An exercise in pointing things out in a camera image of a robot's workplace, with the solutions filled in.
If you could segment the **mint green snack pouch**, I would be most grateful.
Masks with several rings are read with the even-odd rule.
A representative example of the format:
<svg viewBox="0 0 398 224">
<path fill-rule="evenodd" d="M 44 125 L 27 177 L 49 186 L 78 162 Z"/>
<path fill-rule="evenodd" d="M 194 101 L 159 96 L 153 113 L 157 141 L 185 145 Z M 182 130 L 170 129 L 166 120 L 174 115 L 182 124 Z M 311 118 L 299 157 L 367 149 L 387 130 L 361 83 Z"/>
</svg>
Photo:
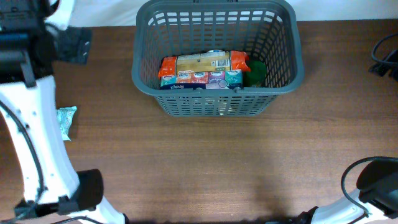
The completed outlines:
<svg viewBox="0 0 398 224">
<path fill-rule="evenodd" d="M 69 137 L 69 129 L 73 122 L 73 116 L 77 111 L 76 106 L 59 108 L 57 110 L 57 119 L 60 126 L 62 139 L 64 141 L 71 141 Z"/>
</svg>

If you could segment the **green lid jar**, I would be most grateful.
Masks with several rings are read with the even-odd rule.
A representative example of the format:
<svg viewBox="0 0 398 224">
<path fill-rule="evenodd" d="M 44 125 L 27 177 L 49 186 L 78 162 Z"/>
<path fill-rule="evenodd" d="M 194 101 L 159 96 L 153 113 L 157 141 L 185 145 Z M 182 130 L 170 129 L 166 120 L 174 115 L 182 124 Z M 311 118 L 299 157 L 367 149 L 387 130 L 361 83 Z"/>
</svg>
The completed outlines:
<svg viewBox="0 0 398 224">
<path fill-rule="evenodd" d="M 250 60 L 247 66 L 251 69 L 243 76 L 244 87 L 259 88 L 262 86 L 267 76 L 267 67 L 264 63 L 258 60 Z"/>
</svg>

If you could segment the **orange biscuit packet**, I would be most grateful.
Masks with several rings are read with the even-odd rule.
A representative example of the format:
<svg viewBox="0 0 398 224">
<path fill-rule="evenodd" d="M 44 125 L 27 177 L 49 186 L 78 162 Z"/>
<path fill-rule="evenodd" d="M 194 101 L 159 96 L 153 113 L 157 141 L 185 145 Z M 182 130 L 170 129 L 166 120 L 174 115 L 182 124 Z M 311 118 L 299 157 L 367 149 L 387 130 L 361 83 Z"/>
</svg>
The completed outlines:
<svg viewBox="0 0 398 224">
<path fill-rule="evenodd" d="M 246 52 L 219 51 L 201 54 L 179 55 L 162 59 L 158 77 L 177 75 L 181 73 L 217 72 L 226 70 L 241 70 L 250 72 Z"/>
</svg>

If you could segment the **blue biscuit box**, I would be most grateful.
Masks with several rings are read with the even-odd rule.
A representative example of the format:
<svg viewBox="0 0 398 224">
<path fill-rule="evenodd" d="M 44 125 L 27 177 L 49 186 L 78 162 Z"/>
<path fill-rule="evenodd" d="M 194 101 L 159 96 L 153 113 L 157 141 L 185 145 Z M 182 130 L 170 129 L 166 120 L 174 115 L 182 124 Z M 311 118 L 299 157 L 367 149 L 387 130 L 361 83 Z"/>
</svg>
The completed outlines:
<svg viewBox="0 0 398 224">
<path fill-rule="evenodd" d="M 243 72 L 241 70 L 227 70 L 218 72 L 197 72 L 166 75 L 160 78 L 161 90 L 176 89 L 242 89 Z"/>
</svg>

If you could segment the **blue round tin can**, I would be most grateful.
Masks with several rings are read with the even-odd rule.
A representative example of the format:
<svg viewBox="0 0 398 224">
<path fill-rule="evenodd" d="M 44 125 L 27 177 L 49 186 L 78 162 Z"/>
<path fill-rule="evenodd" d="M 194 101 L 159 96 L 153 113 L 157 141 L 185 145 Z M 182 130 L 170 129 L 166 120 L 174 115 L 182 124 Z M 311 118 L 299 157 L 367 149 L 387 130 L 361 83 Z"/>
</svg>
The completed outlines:
<svg viewBox="0 0 398 224">
<path fill-rule="evenodd" d="M 214 50 L 207 51 L 207 53 L 213 53 L 213 52 L 224 52 L 224 51 L 220 50 L 220 49 L 214 49 Z"/>
</svg>

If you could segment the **beige brown snack bag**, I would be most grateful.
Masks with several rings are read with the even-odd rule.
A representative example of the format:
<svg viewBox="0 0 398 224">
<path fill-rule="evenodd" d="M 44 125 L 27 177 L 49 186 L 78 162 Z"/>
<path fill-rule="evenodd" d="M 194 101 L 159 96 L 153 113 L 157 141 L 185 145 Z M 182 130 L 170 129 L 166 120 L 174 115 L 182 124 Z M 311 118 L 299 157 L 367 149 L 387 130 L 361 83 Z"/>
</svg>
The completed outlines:
<svg viewBox="0 0 398 224">
<path fill-rule="evenodd" d="M 227 115 L 229 112 L 232 112 L 231 101 L 227 96 L 221 96 L 218 98 L 216 104 L 216 114 L 223 116 Z"/>
</svg>

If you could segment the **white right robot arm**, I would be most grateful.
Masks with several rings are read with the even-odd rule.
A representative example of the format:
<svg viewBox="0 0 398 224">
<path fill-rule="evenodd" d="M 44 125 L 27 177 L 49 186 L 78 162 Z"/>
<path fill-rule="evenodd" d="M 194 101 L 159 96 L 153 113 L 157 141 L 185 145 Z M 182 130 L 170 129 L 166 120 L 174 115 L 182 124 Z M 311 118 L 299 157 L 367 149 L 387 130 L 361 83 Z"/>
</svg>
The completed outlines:
<svg viewBox="0 0 398 224">
<path fill-rule="evenodd" d="M 367 166 L 358 176 L 356 188 L 347 192 L 345 180 L 360 164 Z M 343 197 L 304 213 L 305 223 L 369 223 L 397 218 L 397 158 L 373 156 L 346 168 L 340 180 Z"/>
</svg>

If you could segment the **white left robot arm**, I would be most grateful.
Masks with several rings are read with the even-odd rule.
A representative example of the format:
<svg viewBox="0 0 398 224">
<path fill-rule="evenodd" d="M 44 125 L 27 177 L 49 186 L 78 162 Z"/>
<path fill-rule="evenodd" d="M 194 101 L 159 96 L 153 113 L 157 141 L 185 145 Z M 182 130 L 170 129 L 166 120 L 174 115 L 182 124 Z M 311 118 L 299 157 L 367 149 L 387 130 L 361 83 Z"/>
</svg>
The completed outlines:
<svg viewBox="0 0 398 224">
<path fill-rule="evenodd" d="M 22 171 L 11 223 L 57 213 L 67 222 L 127 223 L 97 169 L 76 171 L 57 120 L 53 62 L 86 63 L 91 32 L 72 27 L 74 1 L 1 2 L 1 114 Z"/>
</svg>

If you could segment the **grey plastic basket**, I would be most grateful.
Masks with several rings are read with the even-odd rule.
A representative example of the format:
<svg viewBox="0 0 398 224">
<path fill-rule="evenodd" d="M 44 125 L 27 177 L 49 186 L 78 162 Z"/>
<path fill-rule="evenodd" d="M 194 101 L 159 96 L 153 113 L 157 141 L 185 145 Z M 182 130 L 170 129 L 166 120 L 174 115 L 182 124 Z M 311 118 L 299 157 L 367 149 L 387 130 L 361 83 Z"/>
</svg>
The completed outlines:
<svg viewBox="0 0 398 224">
<path fill-rule="evenodd" d="M 219 116 L 218 98 L 230 98 L 224 116 L 262 113 L 304 79 L 293 7 L 286 1 L 148 1 L 136 16 L 132 80 L 172 116 Z M 267 67 L 259 88 L 161 90 L 162 59 L 209 50 L 238 50 Z"/>
</svg>

